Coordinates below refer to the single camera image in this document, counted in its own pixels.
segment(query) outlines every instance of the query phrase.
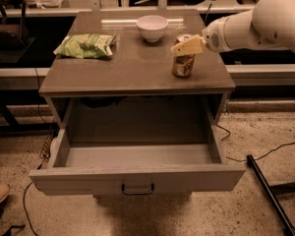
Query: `brown tabletop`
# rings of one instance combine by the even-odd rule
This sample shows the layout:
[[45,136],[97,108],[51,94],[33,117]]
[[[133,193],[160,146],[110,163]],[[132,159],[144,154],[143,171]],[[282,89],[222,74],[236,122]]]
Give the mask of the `brown tabletop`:
[[[144,15],[162,15],[169,27],[161,41],[145,42],[135,21]],[[201,33],[203,21],[196,10],[138,10],[81,12],[69,35],[116,35],[109,60],[58,57],[45,78],[43,96],[156,95],[225,93],[235,86],[216,53],[205,49],[196,55],[192,76],[180,79],[171,73],[170,47],[180,33]]]

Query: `snack bag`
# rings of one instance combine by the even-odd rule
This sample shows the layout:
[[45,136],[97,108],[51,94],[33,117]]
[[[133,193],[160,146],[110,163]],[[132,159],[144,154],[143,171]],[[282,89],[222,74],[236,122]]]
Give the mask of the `snack bag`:
[[54,54],[79,59],[107,58],[115,36],[105,34],[76,34],[66,36]]

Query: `canned drink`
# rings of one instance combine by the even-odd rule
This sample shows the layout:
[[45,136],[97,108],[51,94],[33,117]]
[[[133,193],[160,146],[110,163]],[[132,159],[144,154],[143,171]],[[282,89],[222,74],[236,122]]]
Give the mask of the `canned drink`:
[[[177,36],[175,44],[183,42],[190,38],[192,35],[183,33]],[[177,77],[189,77],[194,67],[196,54],[176,56],[174,57],[172,73]]]

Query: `drawer handle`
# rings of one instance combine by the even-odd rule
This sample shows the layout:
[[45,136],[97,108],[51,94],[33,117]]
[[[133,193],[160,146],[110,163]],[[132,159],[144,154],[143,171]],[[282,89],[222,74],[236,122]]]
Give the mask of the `drawer handle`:
[[125,184],[122,184],[121,190],[124,195],[150,195],[154,192],[154,184],[150,185],[150,190],[147,192],[127,192]]

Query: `white bowl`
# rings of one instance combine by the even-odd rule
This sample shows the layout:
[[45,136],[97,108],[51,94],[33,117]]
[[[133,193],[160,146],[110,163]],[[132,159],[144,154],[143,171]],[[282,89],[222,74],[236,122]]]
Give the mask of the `white bowl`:
[[137,28],[147,42],[157,42],[165,34],[168,21],[157,15],[141,17],[137,20]]

